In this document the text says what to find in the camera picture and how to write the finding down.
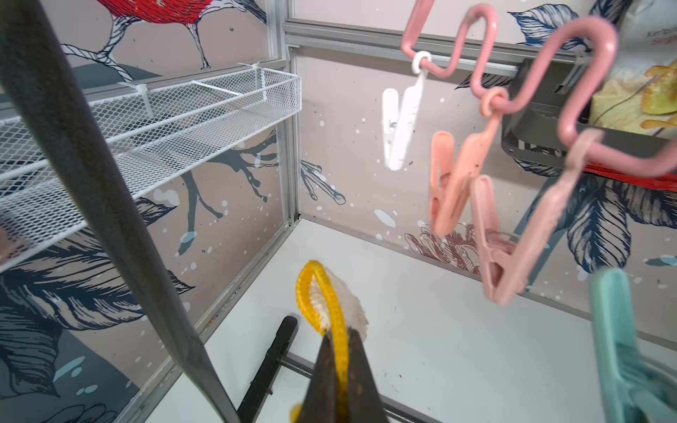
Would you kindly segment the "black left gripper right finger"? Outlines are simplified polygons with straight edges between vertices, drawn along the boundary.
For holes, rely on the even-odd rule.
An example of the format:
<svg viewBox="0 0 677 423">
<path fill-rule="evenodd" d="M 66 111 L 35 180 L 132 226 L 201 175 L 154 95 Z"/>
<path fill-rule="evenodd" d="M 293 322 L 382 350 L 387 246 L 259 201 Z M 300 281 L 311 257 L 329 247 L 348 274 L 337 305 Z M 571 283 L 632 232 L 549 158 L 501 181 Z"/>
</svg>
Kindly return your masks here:
<svg viewBox="0 0 677 423">
<path fill-rule="evenodd" d="M 349 331 L 348 347 L 348 421 L 350 423 L 388 423 L 360 333 L 353 328 Z"/>
</svg>

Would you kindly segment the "pink clip hanger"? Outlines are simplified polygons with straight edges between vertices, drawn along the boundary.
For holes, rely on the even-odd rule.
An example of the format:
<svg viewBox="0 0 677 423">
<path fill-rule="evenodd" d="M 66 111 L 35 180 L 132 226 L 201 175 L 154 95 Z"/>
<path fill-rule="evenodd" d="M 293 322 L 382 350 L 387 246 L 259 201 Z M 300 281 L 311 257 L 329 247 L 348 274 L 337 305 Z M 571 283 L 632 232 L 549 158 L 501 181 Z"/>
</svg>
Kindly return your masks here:
<svg viewBox="0 0 677 423">
<path fill-rule="evenodd" d="M 415 58 L 416 52 L 414 51 L 414 46 L 420 38 L 433 5 L 432 1 L 417 1 L 414 4 L 401 39 L 400 49 L 408 58 L 414 60 L 419 69 L 431 72 L 440 79 L 446 79 L 451 77 L 458 67 L 470 26 L 478 19 L 484 19 L 486 21 L 485 35 L 471 79 L 472 92 L 476 97 L 481 98 L 485 93 L 485 89 L 481 85 L 481 77 L 488 64 L 488 58 L 494 47 L 497 33 L 498 18 L 495 9 L 488 4 L 477 4 L 468 9 L 458 28 L 448 66 L 443 68 L 435 65 L 428 59 Z M 589 128 L 585 133 L 590 136 L 596 136 L 599 140 L 585 147 L 582 153 L 574 153 L 574 149 L 582 146 L 584 143 L 584 136 L 579 134 L 577 130 L 578 118 L 611 69 L 619 49 L 618 32 L 605 19 L 597 17 L 580 18 L 568 22 L 563 27 L 557 29 L 534 59 L 533 65 L 517 97 L 514 99 L 500 97 L 496 100 L 491 100 L 489 102 L 490 107 L 503 114 L 513 114 L 524 109 L 530 100 L 532 100 L 537 88 L 545 77 L 551 60 L 559 51 L 562 44 L 576 35 L 590 38 L 594 44 L 594 51 L 591 63 L 587 66 L 585 73 L 563 106 L 557 124 L 557 137 L 567 147 L 566 162 L 571 164 L 574 160 L 578 160 L 581 164 L 585 164 L 585 162 L 590 160 L 597 165 L 613 169 L 620 174 L 640 178 L 655 178 L 675 172 L 675 140 L 663 146 L 652 157 L 638 158 L 602 144 L 601 139 L 605 137 L 604 132 Z"/>
</svg>

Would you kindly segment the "white knit glove yellow cuff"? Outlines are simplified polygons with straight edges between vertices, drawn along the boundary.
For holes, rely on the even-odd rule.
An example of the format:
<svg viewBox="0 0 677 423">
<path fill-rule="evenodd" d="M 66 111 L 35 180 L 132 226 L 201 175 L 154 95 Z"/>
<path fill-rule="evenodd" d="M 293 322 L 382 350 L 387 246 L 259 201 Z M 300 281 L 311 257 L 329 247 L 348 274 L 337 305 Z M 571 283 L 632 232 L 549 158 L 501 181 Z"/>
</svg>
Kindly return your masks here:
<svg viewBox="0 0 677 423">
<path fill-rule="evenodd" d="M 295 284 L 296 303 L 306 321 L 322 336 L 333 340 L 335 375 L 338 379 L 337 414 L 340 422 L 348 418 L 348 370 L 350 331 L 365 340 L 368 318 L 360 300 L 347 283 L 336 277 L 317 260 L 310 260 Z"/>
</svg>

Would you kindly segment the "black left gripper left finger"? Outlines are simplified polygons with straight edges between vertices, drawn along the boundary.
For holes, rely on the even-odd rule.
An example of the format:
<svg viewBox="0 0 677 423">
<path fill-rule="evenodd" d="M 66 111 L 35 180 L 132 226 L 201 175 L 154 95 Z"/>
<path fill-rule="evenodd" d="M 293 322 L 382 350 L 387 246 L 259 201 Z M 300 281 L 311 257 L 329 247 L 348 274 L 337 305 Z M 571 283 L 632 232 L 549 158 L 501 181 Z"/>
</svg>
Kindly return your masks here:
<svg viewBox="0 0 677 423">
<path fill-rule="evenodd" d="M 338 422 L 338 378 L 331 334 L 324 335 L 303 403 L 294 411 L 296 423 Z"/>
</svg>

